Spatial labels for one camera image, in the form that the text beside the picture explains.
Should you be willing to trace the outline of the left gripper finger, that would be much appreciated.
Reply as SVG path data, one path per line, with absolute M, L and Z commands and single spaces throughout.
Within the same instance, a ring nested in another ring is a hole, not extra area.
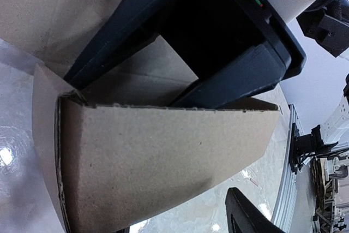
M 229 233 L 284 233 L 236 187 L 228 189 L 225 206 Z

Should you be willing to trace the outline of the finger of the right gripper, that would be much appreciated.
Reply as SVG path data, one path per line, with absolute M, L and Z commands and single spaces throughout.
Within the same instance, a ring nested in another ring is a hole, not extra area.
M 64 80 L 78 90 L 142 50 L 159 36 L 178 0 L 121 0 L 79 54 Z

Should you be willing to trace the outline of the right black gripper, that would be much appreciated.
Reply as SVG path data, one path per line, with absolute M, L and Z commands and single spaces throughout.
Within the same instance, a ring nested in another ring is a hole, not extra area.
M 299 75 L 306 54 L 264 0 L 188 0 L 188 66 L 197 82 L 170 107 L 218 109 Z

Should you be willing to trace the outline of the brown cardboard box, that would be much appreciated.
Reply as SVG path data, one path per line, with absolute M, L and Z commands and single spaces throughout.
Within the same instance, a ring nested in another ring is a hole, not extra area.
M 121 0 L 1 0 L 1 232 L 115 232 L 265 153 L 276 105 L 171 102 L 196 77 L 158 38 L 83 91 L 63 80 Z

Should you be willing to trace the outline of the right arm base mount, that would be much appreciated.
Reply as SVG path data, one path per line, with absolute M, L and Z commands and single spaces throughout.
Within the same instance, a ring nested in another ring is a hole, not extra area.
M 293 173 L 297 174 L 301 171 L 306 158 L 327 154 L 338 144 L 338 142 L 325 144 L 320 127 L 320 125 L 314 127 L 310 134 L 299 135 L 296 124 L 292 124 L 288 162 Z

